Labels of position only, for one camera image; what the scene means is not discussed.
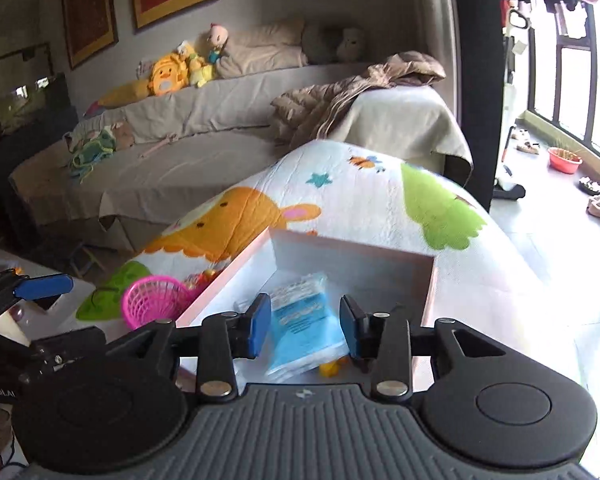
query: teal star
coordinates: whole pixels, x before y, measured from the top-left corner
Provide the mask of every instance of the teal star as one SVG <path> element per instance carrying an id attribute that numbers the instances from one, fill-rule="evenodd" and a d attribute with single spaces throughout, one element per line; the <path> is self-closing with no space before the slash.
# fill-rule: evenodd
<path id="1" fill-rule="evenodd" d="M 321 188 L 325 184 L 333 184 L 333 180 L 329 180 L 329 173 L 312 173 L 311 178 L 306 181 L 307 184 L 313 184 L 317 188 Z"/>

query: pink plastic basket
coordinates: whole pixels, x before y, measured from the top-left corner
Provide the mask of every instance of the pink plastic basket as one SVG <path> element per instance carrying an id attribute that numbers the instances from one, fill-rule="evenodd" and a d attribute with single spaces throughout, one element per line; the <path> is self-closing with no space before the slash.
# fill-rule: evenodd
<path id="1" fill-rule="evenodd" d="M 122 316 L 135 330 L 156 319 L 177 320 L 193 302 L 192 291 L 171 276 L 147 276 L 122 297 Z"/>

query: sandal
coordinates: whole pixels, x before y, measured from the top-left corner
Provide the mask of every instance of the sandal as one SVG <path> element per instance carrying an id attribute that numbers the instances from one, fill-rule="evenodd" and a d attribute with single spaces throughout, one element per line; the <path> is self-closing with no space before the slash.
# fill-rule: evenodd
<path id="1" fill-rule="evenodd" d="M 523 130 L 522 128 L 519 130 L 513 130 L 511 133 L 511 138 L 525 142 L 526 140 L 529 140 L 529 132 Z"/>
<path id="2" fill-rule="evenodd" d="M 589 205 L 587 205 L 587 213 L 600 218 L 600 195 L 589 197 Z"/>
<path id="3" fill-rule="evenodd" d="M 578 187 L 588 195 L 600 195 L 600 184 L 594 182 L 588 176 L 583 176 L 578 181 Z"/>
<path id="4" fill-rule="evenodd" d="M 526 140 L 525 142 L 519 142 L 517 148 L 521 152 L 531 153 L 533 155 L 537 155 L 538 153 L 540 153 L 540 143 L 531 142 L 530 140 Z"/>

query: gray wall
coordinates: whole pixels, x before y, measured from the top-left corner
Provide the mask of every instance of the gray wall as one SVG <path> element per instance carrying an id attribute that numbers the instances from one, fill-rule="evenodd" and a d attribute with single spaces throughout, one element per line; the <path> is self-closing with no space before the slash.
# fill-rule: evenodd
<path id="1" fill-rule="evenodd" d="M 109 89 L 136 77 L 141 59 L 155 59 L 183 40 L 194 40 L 209 23 L 229 32 L 291 15 L 339 20 L 368 35 L 372 59 L 416 48 L 413 0 L 219 0 L 134 32 L 131 0 L 114 0 L 118 44 L 69 69 L 62 26 L 61 0 L 40 0 L 40 33 L 50 41 L 56 70 L 66 73 L 72 102 L 83 113 Z"/>

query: open cardboard box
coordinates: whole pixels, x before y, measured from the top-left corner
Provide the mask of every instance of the open cardboard box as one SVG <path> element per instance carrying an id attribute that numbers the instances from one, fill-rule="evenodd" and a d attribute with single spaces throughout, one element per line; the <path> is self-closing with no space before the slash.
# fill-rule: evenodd
<path id="1" fill-rule="evenodd" d="M 336 314 L 340 298 L 349 294 L 367 312 L 388 312 L 399 303 L 408 308 L 410 324 L 432 321 L 427 315 L 436 285 L 433 256 L 268 228 L 220 273 L 178 318 L 176 325 L 200 325 L 207 316 L 235 311 L 238 304 L 251 303 L 260 292 L 316 272 L 327 277 L 328 303 Z M 267 338 L 257 359 L 236 360 L 246 382 L 267 382 L 265 371 L 270 352 Z M 196 358 L 182 359 L 181 366 L 195 372 L 196 361 Z M 365 381 L 357 368 L 346 365 L 335 378 L 327 380 L 314 369 L 287 382 Z"/>

